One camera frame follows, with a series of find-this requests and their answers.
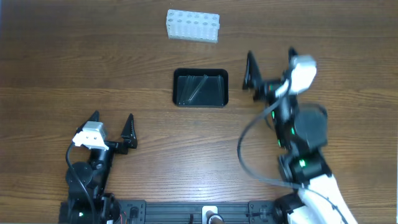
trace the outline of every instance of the white plastic block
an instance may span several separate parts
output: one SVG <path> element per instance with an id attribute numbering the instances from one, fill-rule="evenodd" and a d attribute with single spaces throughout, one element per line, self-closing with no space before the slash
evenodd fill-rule
<path id="1" fill-rule="evenodd" d="M 220 16 L 204 12 L 169 9 L 166 18 L 170 39 L 217 43 Z"/>

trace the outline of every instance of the black tray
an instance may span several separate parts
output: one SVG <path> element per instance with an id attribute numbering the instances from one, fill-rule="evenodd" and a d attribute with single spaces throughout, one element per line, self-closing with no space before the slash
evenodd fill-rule
<path id="1" fill-rule="evenodd" d="M 228 103 L 228 72 L 224 69 L 176 69 L 173 102 L 185 107 L 224 107 Z"/>

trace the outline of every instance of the black cable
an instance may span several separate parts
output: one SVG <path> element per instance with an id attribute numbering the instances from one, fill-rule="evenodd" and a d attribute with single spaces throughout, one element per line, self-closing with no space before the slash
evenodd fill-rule
<path id="1" fill-rule="evenodd" d="M 96 220 L 96 212 L 95 212 L 95 207 L 94 207 L 94 201 L 93 199 L 90 197 L 90 195 L 88 194 L 86 187 L 83 185 L 83 183 L 81 182 L 79 176 L 77 176 L 77 173 L 75 171 L 75 169 L 73 168 L 73 166 L 70 164 L 70 160 L 69 160 L 69 153 L 72 150 L 72 148 L 75 146 L 75 143 L 70 143 L 68 150 L 67 150 L 67 154 L 65 156 L 66 160 L 67 160 L 67 164 L 70 170 L 70 173 L 72 174 L 73 178 L 75 178 L 75 180 L 78 182 L 78 185 L 81 187 L 81 189 L 83 190 L 84 194 L 87 197 L 88 202 L 90 203 L 90 207 L 91 207 L 91 212 L 93 214 L 93 224 L 95 224 L 95 220 Z"/>
<path id="2" fill-rule="evenodd" d="M 321 198 L 324 198 L 327 202 L 329 202 L 330 205 L 332 206 L 332 208 L 333 208 L 333 209 L 336 209 L 336 211 L 339 213 L 339 215 L 341 216 L 342 221 L 343 221 L 345 224 L 348 224 L 347 220 L 345 219 L 345 217 L 343 216 L 343 214 L 341 213 L 341 211 L 338 209 L 338 207 L 337 207 L 333 202 L 331 202 L 328 198 L 326 198 L 325 196 L 323 196 L 322 194 L 320 194 L 320 193 L 318 193 L 318 192 L 316 192 L 316 191 L 314 191 L 314 190 L 308 189 L 308 187 L 305 187 L 305 186 L 300 185 L 300 184 L 295 184 L 295 183 L 286 182 L 286 181 L 283 181 L 283 180 L 270 179 L 270 178 L 268 178 L 268 177 L 264 177 L 263 175 L 258 174 L 256 171 L 252 170 L 249 166 L 247 166 L 246 163 L 245 163 L 245 161 L 244 161 L 243 158 L 242 158 L 241 145 L 242 145 L 243 138 L 245 137 L 245 135 L 248 133 L 248 131 L 249 131 L 257 122 L 259 122 L 260 120 L 262 120 L 262 119 L 264 119 L 264 118 L 267 118 L 268 114 L 271 113 L 272 110 L 276 109 L 276 108 L 280 105 L 280 102 L 282 101 L 282 99 L 285 98 L 287 95 L 289 95 L 290 87 L 292 86 L 292 81 L 291 81 L 291 79 L 289 79 L 288 82 L 289 82 L 289 85 L 288 85 L 288 87 L 287 87 L 286 92 L 283 94 L 283 96 L 279 97 L 279 99 L 278 99 L 275 103 L 271 104 L 269 107 L 267 107 L 266 109 L 264 109 L 264 111 L 263 111 L 261 114 L 257 115 L 257 116 L 256 116 L 252 121 L 250 121 L 250 123 L 244 128 L 243 132 L 241 133 L 241 135 L 240 135 L 240 137 L 239 137 L 239 140 L 238 140 L 238 147 L 237 147 L 237 149 L 236 149 L 237 152 L 238 152 L 239 163 L 240 163 L 241 167 L 243 168 L 243 170 L 244 170 L 247 174 L 249 174 L 249 175 L 252 176 L 253 178 L 256 178 L 256 179 L 260 180 L 261 182 L 265 182 L 265 183 L 271 184 L 271 185 L 276 185 L 276 186 L 279 186 L 279 187 L 288 187 L 288 188 L 296 189 L 296 190 L 304 189 L 304 190 L 307 190 L 307 191 L 309 191 L 309 192 L 313 192 L 313 193 L 319 195 Z"/>

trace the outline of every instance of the wood grain surface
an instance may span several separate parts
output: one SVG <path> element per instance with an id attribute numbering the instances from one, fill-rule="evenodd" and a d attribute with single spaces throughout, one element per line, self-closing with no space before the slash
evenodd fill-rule
<path id="1" fill-rule="evenodd" d="M 248 177 L 236 144 L 264 107 L 241 90 L 248 50 L 274 78 L 294 46 L 318 62 L 300 102 L 328 109 L 324 153 L 346 203 L 359 223 L 395 223 L 397 1 L 3 0 L 1 9 L 0 222 L 57 222 L 65 152 L 94 110 L 111 140 L 134 115 L 138 148 L 116 156 L 108 180 L 117 198 L 246 202 L 290 192 Z M 219 42 L 169 40 L 168 9 L 219 14 Z M 226 69 L 228 105 L 176 107 L 179 67 Z M 243 147 L 254 168 L 279 178 L 285 152 L 264 123 Z M 88 154 L 75 148 L 72 161 Z"/>

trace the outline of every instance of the wooden table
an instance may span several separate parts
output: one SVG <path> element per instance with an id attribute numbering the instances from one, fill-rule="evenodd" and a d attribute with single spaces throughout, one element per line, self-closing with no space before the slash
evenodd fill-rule
<path id="1" fill-rule="evenodd" d="M 168 9 L 219 14 L 219 42 L 169 40 Z M 94 110 L 111 140 L 134 115 L 138 148 L 116 156 L 108 180 L 119 199 L 246 202 L 290 192 L 251 179 L 236 156 L 240 132 L 264 107 L 241 90 L 246 54 L 274 78 L 290 46 L 318 62 L 300 102 L 328 109 L 323 151 L 349 208 L 359 223 L 395 222 L 397 11 L 397 1 L 3 1 L 0 222 L 57 222 L 65 151 Z M 226 69 L 228 105 L 176 107 L 179 67 Z M 243 147 L 253 167 L 279 178 L 285 152 L 265 124 Z M 72 161 L 89 153 L 75 148 Z"/>

